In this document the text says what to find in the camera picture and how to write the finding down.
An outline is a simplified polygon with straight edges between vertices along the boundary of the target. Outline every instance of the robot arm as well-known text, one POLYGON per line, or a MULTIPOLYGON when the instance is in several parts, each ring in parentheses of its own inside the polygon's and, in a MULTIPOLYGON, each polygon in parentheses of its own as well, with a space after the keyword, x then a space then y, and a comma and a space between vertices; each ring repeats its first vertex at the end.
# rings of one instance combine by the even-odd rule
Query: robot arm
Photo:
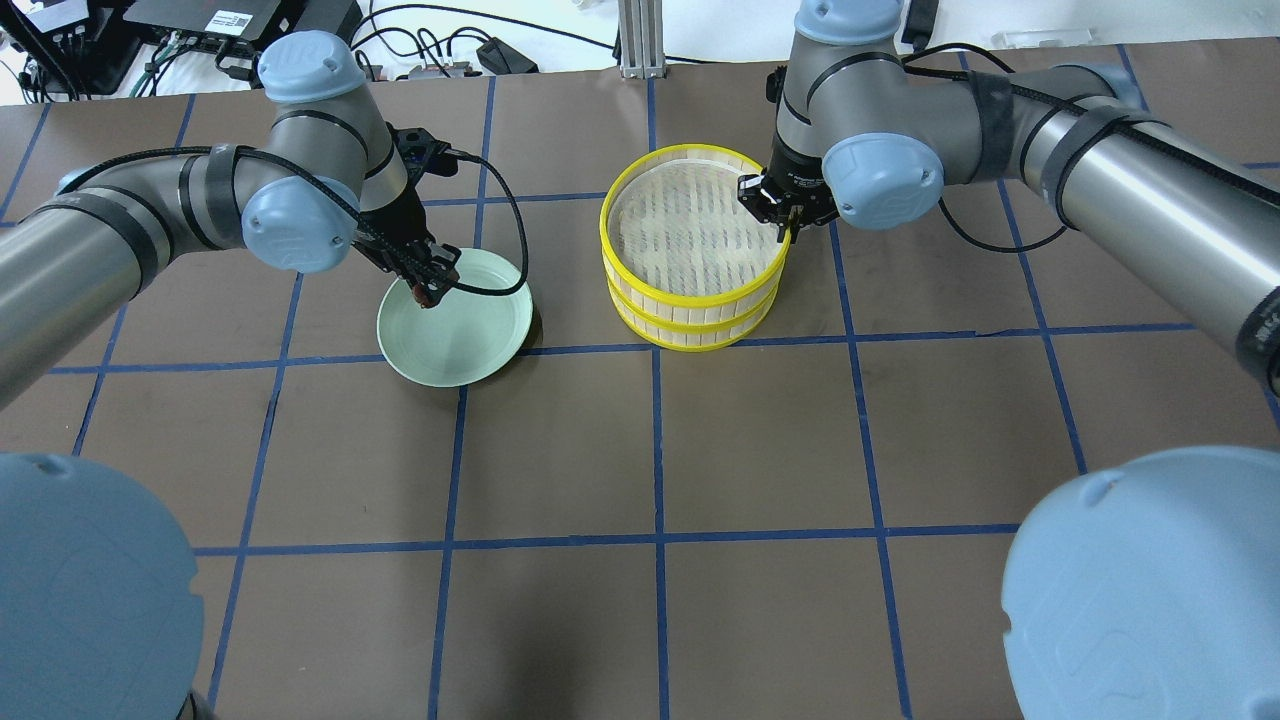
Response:
POLYGON ((1149 115, 1119 68, 933 74, 895 54, 901 0, 804 0, 769 78, 773 156, 741 178, 762 222, 914 220, 943 184, 1018 177, 1280 392, 1280 193, 1149 115))
POLYGON ((356 243, 424 305, 448 290, 458 252, 434 242, 413 184, 424 170, 456 173, 465 155, 445 155, 426 131, 392 131, 332 35, 291 35, 259 70, 278 105, 264 150, 118 158, 0 238, 0 407, 186 252, 248 247, 276 268, 317 272, 356 243), (372 234, 357 237, 337 202, 358 208, 372 234))

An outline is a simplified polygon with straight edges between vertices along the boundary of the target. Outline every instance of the metal post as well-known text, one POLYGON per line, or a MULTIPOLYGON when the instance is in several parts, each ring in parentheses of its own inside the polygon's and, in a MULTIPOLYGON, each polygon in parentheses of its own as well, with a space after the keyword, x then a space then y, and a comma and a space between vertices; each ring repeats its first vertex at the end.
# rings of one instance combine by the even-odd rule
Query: metal post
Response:
POLYGON ((625 78, 667 76, 662 50, 662 0, 618 0, 618 63, 625 78))

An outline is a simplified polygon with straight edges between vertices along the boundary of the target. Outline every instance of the white floor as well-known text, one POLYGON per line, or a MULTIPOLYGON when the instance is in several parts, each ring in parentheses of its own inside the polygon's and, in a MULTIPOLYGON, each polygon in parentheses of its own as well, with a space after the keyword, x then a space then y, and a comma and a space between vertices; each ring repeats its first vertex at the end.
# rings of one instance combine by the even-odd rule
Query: white floor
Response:
MULTIPOLYGON (((361 0, 369 9, 387 8, 390 0, 361 0)), ((15 0, 19 8, 29 0, 15 0)), ((452 0, 457 8, 483 10, 547 24, 603 42, 617 32, 617 4, 613 0, 452 0)), ((664 46, 671 55, 709 60, 749 61, 785 60, 791 46, 791 18, 799 0, 666 0, 663 3, 664 46)), ((445 36, 461 26, 476 26, 532 58, 544 72, 581 70, 609 67, 607 50, 571 38, 549 35, 498 20, 440 10, 397 10, 379 18, 379 27, 430 28, 445 36)), ((360 36, 370 29, 366 24, 360 36)), ((1052 45, 1110 45, 1115 42, 1160 42, 1219 37, 1258 37, 1280 35, 1280 1, 1276 0, 941 0, 934 44, 964 41, 984 47, 1052 45)), ((403 36, 389 36, 401 51, 410 44, 403 36)), ((458 59, 475 64, 475 42, 460 41, 458 59)), ((392 77, 416 64, 392 56, 380 42, 365 46, 375 64, 384 64, 392 77)), ((145 56, 134 63, 123 83, 128 94, 142 73, 145 56)), ((0 50, 14 70, 22 63, 12 47, 0 50)), ((161 94, 239 90, 212 69, 207 55, 192 54, 175 61, 161 83, 161 94)), ((22 95, 0 72, 0 104, 20 104, 22 95)))

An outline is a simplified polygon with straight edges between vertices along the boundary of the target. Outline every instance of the yellow steamer rim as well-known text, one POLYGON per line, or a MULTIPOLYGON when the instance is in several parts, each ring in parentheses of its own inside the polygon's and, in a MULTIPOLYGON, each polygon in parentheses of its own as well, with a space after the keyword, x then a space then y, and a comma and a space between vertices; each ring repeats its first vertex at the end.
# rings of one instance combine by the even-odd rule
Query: yellow steamer rim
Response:
MULTIPOLYGON (((614 181, 608 195, 604 197, 604 205, 600 208, 600 246, 604 258, 605 279, 614 309, 636 334, 672 350, 708 351, 732 345, 755 329, 764 319, 777 295, 782 266, 786 261, 787 250, 791 246, 791 234, 788 232, 783 237, 783 241, 778 243, 776 228, 756 223, 737 204, 737 176, 759 172, 760 165, 740 152, 714 145, 687 143, 673 145, 649 152, 618 176, 618 179, 614 181), (660 202, 680 202, 680 209, 687 211, 684 218, 685 223, 682 224, 687 224, 690 228, 692 228, 692 223, 698 218, 695 214, 699 209, 696 208, 698 204, 709 205, 709 208, 704 206, 701 209, 709 209, 713 213, 713 215, 704 214, 704 218, 714 217, 718 220, 727 218, 737 225, 736 228, 704 227, 701 232, 717 232, 721 234, 719 240, 736 242, 740 246, 736 250, 740 255, 744 252, 741 246, 749 246, 748 250, 750 250, 753 258, 751 263, 748 263, 748 266, 763 265, 763 268, 758 269, 753 277, 749 277, 741 284, 733 283, 731 287, 724 288, 723 284, 726 283, 723 278, 710 277, 707 272, 698 273, 696 269, 677 268, 677 270, 684 272, 673 273, 667 279, 669 281, 675 277, 676 281, 684 281, 686 292, 689 284, 696 286, 694 290, 698 292, 672 292, 669 288, 655 287, 658 283, 646 282, 641 278, 641 274, 644 274, 653 281, 653 275, 660 275, 662 273, 654 273, 652 269, 646 272, 644 268, 639 270, 632 269, 623 260, 626 252, 620 251, 620 246, 625 246, 627 240, 632 240, 630 236, 622 237, 625 233, 620 229, 620 208, 626 210, 628 200, 636 201, 641 206, 632 209, 632 214, 639 213, 646 219, 653 217, 652 210, 654 210, 653 197, 628 197, 627 191, 644 188, 653 193, 654 188, 645 187, 645 183, 669 182, 671 178, 660 176, 672 174, 676 176, 677 182, 680 179, 694 182, 687 179, 694 173, 704 176, 718 173, 723 176, 728 182, 724 186, 727 195, 718 188, 708 193, 707 187, 690 186, 685 188, 672 184, 658 188, 660 195, 658 200, 660 202), (733 231, 733 237, 728 236, 728 231, 733 231), (760 252, 763 247, 776 250, 773 250, 772 256, 764 258, 760 252)), ((721 182, 718 178, 704 179, 713 179, 716 184, 721 182)), ((668 215, 671 214, 669 208, 666 205, 659 210, 666 211, 668 215)), ((644 233, 640 234, 639 243, 648 243, 649 240, 643 237, 644 233)), ((655 246, 657 242, 648 247, 648 250, 654 252, 655 246)))

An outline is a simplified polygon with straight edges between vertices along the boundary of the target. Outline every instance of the silver arm segment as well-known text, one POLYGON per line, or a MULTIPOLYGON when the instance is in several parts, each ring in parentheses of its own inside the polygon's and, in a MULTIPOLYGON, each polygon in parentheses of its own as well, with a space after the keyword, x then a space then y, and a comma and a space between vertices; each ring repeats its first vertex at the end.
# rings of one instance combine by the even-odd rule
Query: silver arm segment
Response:
MULTIPOLYGON (((291 35, 268 50, 260 72, 278 105, 266 151, 340 186, 351 200, 360 199, 362 211, 403 206, 421 215, 364 74, 337 37, 291 35)), ((269 210, 271 202, 262 200, 289 174, 268 161, 237 160, 221 146, 207 155, 123 164, 54 197, 0 236, 0 409, 179 255, 244 247, 242 214, 269 210)), ((285 192, 306 199, 308 191, 323 200, 319 208, 332 205, 310 187, 285 192)), ((243 227, 262 243, 283 246, 275 255, 282 266, 294 266, 289 258, 305 260, 316 240, 330 242, 305 237, 316 232, 306 217, 297 218, 303 227, 276 222, 265 231, 250 224, 256 220, 247 218, 243 227), (301 250, 291 251, 298 242, 301 250)), ((346 247, 337 246, 349 245, 353 225, 346 237, 338 237, 344 228, 334 228, 337 250, 321 265, 340 260, 346 247)))
POLYGON ((773 156, 740 181, 762 222, 887 229, 943 184, 1018 177, 1280 393, 1280 193, 1135 104, 1119 68, 911 85, 901 0, 803 0, 771 76, 773 156))

